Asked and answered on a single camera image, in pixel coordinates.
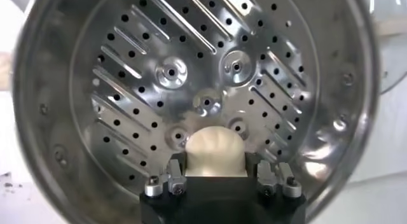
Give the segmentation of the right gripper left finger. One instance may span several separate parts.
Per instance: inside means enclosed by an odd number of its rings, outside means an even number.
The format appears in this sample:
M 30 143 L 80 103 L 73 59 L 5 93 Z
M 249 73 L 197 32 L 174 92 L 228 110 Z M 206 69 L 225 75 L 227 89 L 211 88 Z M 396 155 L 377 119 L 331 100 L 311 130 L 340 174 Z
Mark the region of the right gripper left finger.
M 186 190 L 186 154 L 173 154 L 167 163 L 165 172 L 152 175 L 146 181 L 144 194 L 147 197 L 159 197 L 167 191 L 172 195 L 182 195 Z

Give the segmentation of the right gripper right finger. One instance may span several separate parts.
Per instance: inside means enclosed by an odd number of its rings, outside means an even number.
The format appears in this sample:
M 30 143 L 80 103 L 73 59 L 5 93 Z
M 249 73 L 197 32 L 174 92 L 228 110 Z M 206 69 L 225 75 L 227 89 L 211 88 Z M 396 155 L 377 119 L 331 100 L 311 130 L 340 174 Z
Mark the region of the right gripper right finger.
M 246 154 L 247 175 L 256 178 L 265 195 L 281 192 L 289 199 L 301 197 L 301 184 L 286 162 L 271 163 L 255 153 Z

